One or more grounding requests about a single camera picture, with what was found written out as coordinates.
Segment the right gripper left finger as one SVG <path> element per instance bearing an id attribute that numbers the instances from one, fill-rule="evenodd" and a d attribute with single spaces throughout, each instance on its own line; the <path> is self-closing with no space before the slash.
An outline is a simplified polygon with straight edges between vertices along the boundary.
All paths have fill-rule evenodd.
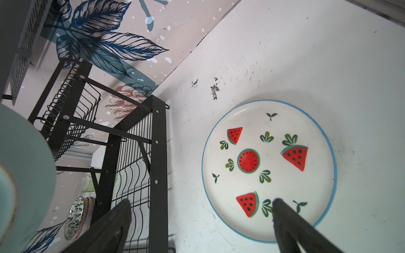
<path id="1" fill-rule="evenodd" d="M 130 201 L 123 200 L 62 253 L 122 253 L 131 224 Z"/>

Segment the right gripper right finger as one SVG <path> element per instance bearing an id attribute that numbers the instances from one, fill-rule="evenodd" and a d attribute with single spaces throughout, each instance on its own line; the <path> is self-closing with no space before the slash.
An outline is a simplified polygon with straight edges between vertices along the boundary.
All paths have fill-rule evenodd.
<path id="1" fill-rule="evenodd" d="M 300 248 L 307 253 L 341 252 L 280 198 L 273 201 L 273 222 L 282 253 L 300 253 Z"/>

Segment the white plate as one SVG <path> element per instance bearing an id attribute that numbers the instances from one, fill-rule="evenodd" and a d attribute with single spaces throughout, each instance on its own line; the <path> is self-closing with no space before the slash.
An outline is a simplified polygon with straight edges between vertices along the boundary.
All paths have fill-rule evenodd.
<path id="1" fill-rule="evenodd" d="M 276 100 L 244 103 L 225 114 L 206 141 L 201 174 L 221 221 L 263 243 L 276 241 L 275 199 L 317 226 L 337 183 L 335 155 L 320 125 L 300 108 Z"/>

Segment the green plate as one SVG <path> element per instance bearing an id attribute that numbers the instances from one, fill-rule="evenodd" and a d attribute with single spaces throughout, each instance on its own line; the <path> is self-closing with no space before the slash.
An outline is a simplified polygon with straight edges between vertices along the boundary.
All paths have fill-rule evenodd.
<path id="1" fill-rule="evenodd" d="M 53 155 L 39 131 L 1 105 L 1 252 L 20 253 L 51 205 Z"/>

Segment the pink floral bowl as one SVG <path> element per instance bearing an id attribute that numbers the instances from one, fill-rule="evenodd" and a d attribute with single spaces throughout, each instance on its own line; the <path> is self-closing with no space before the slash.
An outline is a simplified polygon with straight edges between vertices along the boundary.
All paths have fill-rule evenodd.
<path id="1" fill-rule="evenodd" d="M 78 239 L 91 225 L 96 200 L 93 197 L 78 197 L 72 204 L 64 229 L 66 240 Z"/>

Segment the green glass tumbler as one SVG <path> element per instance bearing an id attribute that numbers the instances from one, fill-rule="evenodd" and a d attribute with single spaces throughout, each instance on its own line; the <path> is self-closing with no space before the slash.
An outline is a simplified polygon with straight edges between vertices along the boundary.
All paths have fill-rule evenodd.
<path id="1" fill-rule="evenodd" d="M 92 193 L 95 192 L 92 176 L 90 172 L 85 173 L 81 181 L 81 192 L 82 193 Z"/>

